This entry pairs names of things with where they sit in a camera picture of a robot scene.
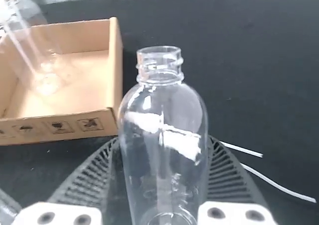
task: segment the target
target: transparent bottle in box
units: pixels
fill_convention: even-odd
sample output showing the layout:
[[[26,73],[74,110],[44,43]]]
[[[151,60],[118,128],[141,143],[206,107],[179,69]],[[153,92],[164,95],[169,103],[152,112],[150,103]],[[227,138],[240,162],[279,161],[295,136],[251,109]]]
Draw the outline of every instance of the transparent bottle in box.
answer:
[[[20,80],[44,96],[72,83],[79,70],[62,56],[39,6],[31,0],[0,0],[0,6],[0,23],[7,35],[1,52]]]
[[[133,225],[195,225],[207,176],[207,112],[183,83],[181,50],[137,52],[118,128]]]

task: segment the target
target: bottle shoulder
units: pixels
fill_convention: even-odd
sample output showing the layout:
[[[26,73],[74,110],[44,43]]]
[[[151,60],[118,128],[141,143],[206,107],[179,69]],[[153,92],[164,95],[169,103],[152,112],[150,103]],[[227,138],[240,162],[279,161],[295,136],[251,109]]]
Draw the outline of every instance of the bottle shoulder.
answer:
[[[119,118],[133,116],[187,131],[207,128],[207,111],[199,94],[185,83],[165,87],[135,85],[125,95]]]

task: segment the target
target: bottle neck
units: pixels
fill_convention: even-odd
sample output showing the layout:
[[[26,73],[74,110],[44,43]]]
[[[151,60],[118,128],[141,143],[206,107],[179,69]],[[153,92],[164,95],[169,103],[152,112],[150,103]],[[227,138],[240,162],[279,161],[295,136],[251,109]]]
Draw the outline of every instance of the bottle neck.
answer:
[[[137,82],[150,86],[167,86],[184,79],[180,49],[171,46],[147,47],[137,51]]]

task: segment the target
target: cardboard box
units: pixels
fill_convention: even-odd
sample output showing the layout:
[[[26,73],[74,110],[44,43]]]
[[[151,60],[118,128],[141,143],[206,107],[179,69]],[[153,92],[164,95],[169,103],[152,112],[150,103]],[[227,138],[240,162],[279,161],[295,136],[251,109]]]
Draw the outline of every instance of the cardboard box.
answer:
[[[54,34],[62,57],[85,73],[51,95],[60,105],[53,110],[18,80],[8,63],[14,53],[0,54],[0,145],[117,134],[123,53],[118,20],[50,24],[32,33],[43,27]]]

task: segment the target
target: black mesh grille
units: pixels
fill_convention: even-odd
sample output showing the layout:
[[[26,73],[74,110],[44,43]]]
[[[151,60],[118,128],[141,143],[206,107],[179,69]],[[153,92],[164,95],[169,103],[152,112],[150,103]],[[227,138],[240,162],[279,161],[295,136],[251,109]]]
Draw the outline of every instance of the black mesh grille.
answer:
[[[115,147],[119,147],[117,138],[94,152],[62,183],[48,202],[97,207],[105,212],[111,181],[123,181],[111,178],[113,163],[119,160],[117,157],[112,161]],[[261,193],[235,156],[213,137],[208,143],[208,161],[208,201],[257,203],[267,207]]]
[[[104,144],[87,158],[48,199],[51,203],[83,205],[104,211],[111,179],[112,147]]]
[[[266,206],[256,185],[233,154],[210,136],[207,200],[257,203]]]

